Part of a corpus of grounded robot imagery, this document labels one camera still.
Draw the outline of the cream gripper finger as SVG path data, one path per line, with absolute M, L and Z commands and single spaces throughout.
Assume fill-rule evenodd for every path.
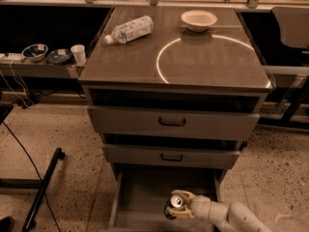
M 189 219 L 194 218 L 194 215 L 192 214 L 192 211 L 188 209 L 186 206 L 181 207 L 179 209 L 167 207 L 165 209 L 165 215 L 169 219 L 175 219 L 175 218 L 183 218 L 183 219 Z
M 195 197 L 195 195 L 186 190 L 173 190 L 171 192 L 170 203 L 172 205 L 186 205 Z

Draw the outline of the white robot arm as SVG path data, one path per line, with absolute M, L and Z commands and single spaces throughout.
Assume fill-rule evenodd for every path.
M 169 219 L 204 220 L 220 232 L 272 232 L 240 202 L 233 202 L 227 206 L 186 190 L 176 189 L 171 192 L 164 214 Z

